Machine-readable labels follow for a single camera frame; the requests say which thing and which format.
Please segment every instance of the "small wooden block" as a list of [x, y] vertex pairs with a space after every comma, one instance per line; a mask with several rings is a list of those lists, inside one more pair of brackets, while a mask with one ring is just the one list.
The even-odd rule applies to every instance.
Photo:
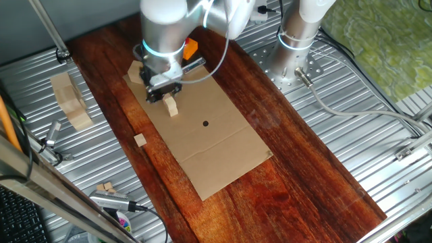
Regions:
[[66, 117], [77, 131], [93, 125], [93, 121], [87, 115], [86, 110], [82, 107], [76, 111], [66, 113]]
[[143, 84], [143, 81], [140, 78], [140, 69], [143, 67], [142, 62], [133, 61], [128, 70], [128, 76], [131, 82], [137, 84]]
[[167, 108], [170, 117], [178, 114], [177, 103], [170, 94], [163, 96], [163, 104]]
[[103, 184], [99, 184], [96, 186], [96, 190], [105, 190], [105, 187], [103, 186]]
[[105, 190], [112, 189], [113, 184], [111, 182], [107, 182], [107, 183], [103, 184], [103, 187], [105, 188]]
[[135, 142], [138, 146], [143, 146], [147, 143], [146, 138], [142, 134], [138, 134], [134, 138], [135, 138]]

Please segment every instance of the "cable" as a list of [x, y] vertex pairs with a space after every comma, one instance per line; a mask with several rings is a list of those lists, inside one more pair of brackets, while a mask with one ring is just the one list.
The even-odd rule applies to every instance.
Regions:
[[323, 29], [323, 27], [320, 27], [319, 28], [319, 31], [321, 31], [324, 35], [321, 35], [321, 36], [317, 36], [317, 37], [320, 37], [320, 38], [324, 38], [324, 39], [326, 39], [326, 40], [328, 40], [329, 42], [331, 42], [331, 43], [333, 43], [334, 45], [332, 45], [333, 47], [335, 47], [336, 49], [338, 49], [338, 50], [344, 50], [344, 51], [347, 51], [347, 52], [349, 52], [350, 54], [351, 54], [351, 56], [352, 56], [352, 58], [355, 58], [355, 55], [354, 55], [354, 53], [349, 49], [349, 48], [347, 48], [345, 45], [343, 45], [343, 44], [341, 44], [340, 42], [338, 42], [337, 40], [335, 40], [333, 37], [331, 37], [324, 29]]
[[425, 8], [421, 5], [421, 1], [422, 1], [422, 0], [418, 0], [418, 7], [419, 7], [421, 10], [423, 10], [423, 11], [426, 11], [426, 12], [432, 12], [432, 9], [425, 9]]
[[225, 37], [226, 37], [227, 40], [225, 42], [225, 50], [223, 51], [223, 54], [222, 54], [222, 57], [221, 57], [221, 61], [219, 61], [219, 63], [215, 67], [215, 69], [210, 74], [208, 74], [207, 76], [205, 76], [204, 78], [200, 78], [198, 80], [192, 80], [192, 81], [183, 81], [183, 80], [180, 80], [180, 81], [178, 81], [178, 83], [180, 83], [180, 84], [196, 84], [197, 82], [201, 82], [201, 81], [206, 80], [207, 78], [210, 78], [221, 67], [221, 65], [223, 63], [223, 60], [225, 59], [225, 56], [227, 55], [228, 45], [230, 43], [230, 39], [228, 38], [228, 33], [230, 31], [229, 30], [229, 28], [230, 28], [230, 22], [229, 22], [229, 18], [228, 18], [228, 7], [227, 7], [226, 0], [223, 1], [223, 8], [225, 10], [225, 18], [227, 20], [227, 33], [225, 34]]
[[[12, 101], [12, 98], [2, 89], [0, 88], [0, 96], [2, 97], [2, 99], [6, 99], [8, 101], [10, 101], [10, 106], [13, 109], [13, 111], [15, 112], [15, 114], [18, 116], [19, 111], [16, 108], [14, 102]], [[27, 129], [26, 126], [24, 125], [24, 122], [22, 121], [21, 117], [17, 117], [21, 129], [22, 129], [22, 133], [24, 135], [24, 150], [27, 151], [27, 156], [28, 156], [28, 171], [26, 174], [26, 177], [22, 177], [22, 176], [18, 176], [18, 175], [1, 175], [0, 176], [0, 180], [17, 180], [21, 183], [25, 183], [28, 182], [30, 180], [30, 175], [32, 173], [33, 170], [33, 150], [32, 147], [30, 146], [30, 141], [28, 139], [28, 135], [27, 135]]]
[[360, 112], [341, 112], [341, 111], [335, 111], [332, 108], [328, 107], [318, 96], [317, 91], [315, 91], [315, 88], [313, 86], [309, 87], [310, 91], [312, 92], [313, 96], [316, 98], [318, 103], [324, 108], [324, 110], [334, 114], [334, 115], [341, 115], [341, 116], [357, 116], [357, 115], [370, 115], [370, 114], [379, 114], [379, 115], [390, 115], [392, 117], [403, 119], [412, 125], [415, 125], [416, 127], [420, 128], [424, 133], [429, 132], [429, 130], [425, 127], [425, 125], [418, 123], [417, 121], [414, 121], [413, 119], [406, 117], [405, 115], [401, 115], [399, 113], [394, 113], [393, 111], [360, 111]]
[[279, 0], [279, 7], [281, 8], [281, 19], [284, 18], [284, 3], [282, 0]]
[[[321, 54], [321, 53], [318, 53], [318, 52], [316, 52], [316, 51], [314, 51], [314, 50], [310, 50], [310, 51], [312, 51], [313, 53], [315, 53], [315, 54], [318, 54], [318, 55], [321, 55], [321, 56], [323, 56], [323, 57], [327, 57], [327, 58], [330, 58], [330, 59], [333, 59], [333, 60], [335, 60], [335, 61], [338, 61], [339, 63], [341, 63], [342, 65], [344, 65], [344, 66], [346, 66], [348, 69], [350, 69], [351, 70], [351, 72], [353, 72], [354, 73], [354, 75], [359, 79], [359, 80], [361, 80], [361, 78], [357, 75], [357, 73], [349, 66], [349, 65], [347, 65], [346, 63], [344, 63], [343, 61], [341, 61], [341, 60], [339, 60], [338, 58], [335, 58], [335, 57], [332, 57], [332, 56], [330, 56], [331, 54], [328, 54], [328, 55], [324, 55], [324, 54]], [[400, 119], [403, 119], [403, 120], [405, 120], [405, 121], [407, 121], [407, 122], [410, 122], [410, 124], [413, 124], [413, 125], [415, 125], [416, 127], [418, 127], [418, 128], [420, 128], [422, 131], [424, 131], [424, 132], [428, 132], [428, 129], [426, 129], [426, 127], [424, 127], [424, 124], [421, 124], [421, 123], [419, 123], [419, 122], [417, 122], [417, 121], [414, 121], [413, 119], [411, 119], [410, 117], [408, 117], [407, 115], [401, 115], [401, 114], [399, 114], [399, 113], [395, 113], [395, 112], [393, 112], [393, 111], [382, 111], [382, 112], [386, 112], [386, 114], [384, 114], [384, 113], [382, 113], [383, 115], [390, 115], [390, 113], [391, 113], [391, 116], [394, 116], [394, 117], [398, 117], [398, 118], [400, 118]]]
[[167, 228], [167, 225], [165, 224], [164, 220], [162, 219], [162, 217], [158, 213], [149, 209], [148, 207], [136, 205], [135, 210], [152, 213], [152, 214], [156, 215], [156, 217], [158, 217], [162, 221], [163, 227], [165, 227], [165, 243], [167, 243], [168, 242], [168, 228]]
[[7, 112], [5, 102], [1, 97], [0, 97], [0, 118], [1, 121], [3, 122], [3, 127], [5, 128], [6, 135], [10, 143], [12, 143], [12, 145], [22, 153], [20, 143], [18, 142], [18, 138], [16, 137], [14, 125], [12, 125], [12, 121], [9, 116], [9, 113]]

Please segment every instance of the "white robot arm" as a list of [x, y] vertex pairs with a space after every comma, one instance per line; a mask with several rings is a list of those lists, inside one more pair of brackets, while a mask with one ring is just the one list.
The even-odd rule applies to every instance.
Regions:
[[[148, 101], [155, 102], [166, 93], [181, 90], [179, 81], [183, 73], [180, 64], [184, 43], [196, 27], [204, 26], [221, 36], [227, 35], [229, 39], [235, 39], [246, 27], [254, 2], [255, 0], [141, 0], [144, 62], [141, 78], [147, 87]], [[334, 2], [335, 0], [294, 0], [282, 20], [280, 47], [274, 48], [269, 57], [271, 71], [282, 74], [289, 70], [294, 75], [295, 68], [303, 67], [321, 19]], [[302, 58], [293, 62], [293, 55]]]

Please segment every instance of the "blue light ring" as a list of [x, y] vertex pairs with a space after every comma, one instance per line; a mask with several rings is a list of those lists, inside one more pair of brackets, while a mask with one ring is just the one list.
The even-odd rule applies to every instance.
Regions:
[[174, 55], [177, 55], [178, 53], [180, 53], [180, 51], [183, 50], [185, 44], [186, 44], [186, 41], [183, 42], [183, 45], [182, 45], [182, 47], [180, 47], [180, 49], [178, 49], [177, 51], [174, 51], [174, 52], [172, 52], [172, 53], [160, 53], [160, 52], [158, 52], [158, 51], [155, 51], [155, 50], [151, 49], [151, 48], [147, 45], [147, 43], [145, 42], [145, 40], [144, 40], [144, 39], [142, 40], [142, 45], [144, 46], [144, 48], [145, 48], [145, 49], [146, 49], [150, 54], [155, 55], [155, 56], [157, 56], [157, 57], [172, 57], [172, 56], [174, 56]]

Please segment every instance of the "wooden table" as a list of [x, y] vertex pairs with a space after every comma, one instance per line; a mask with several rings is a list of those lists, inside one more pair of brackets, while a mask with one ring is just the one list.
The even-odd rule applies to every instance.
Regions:
[[[224, 39], [192, 33], [212, 70]], [[202, 201], [123, 80], [139, 16], [70, 41], [84, 79], [174, 242], [356, 242], [385, 214], [234, 42], [213, 76], [274, 156]], [[143, 133], [147, 144], [136, 146]]]

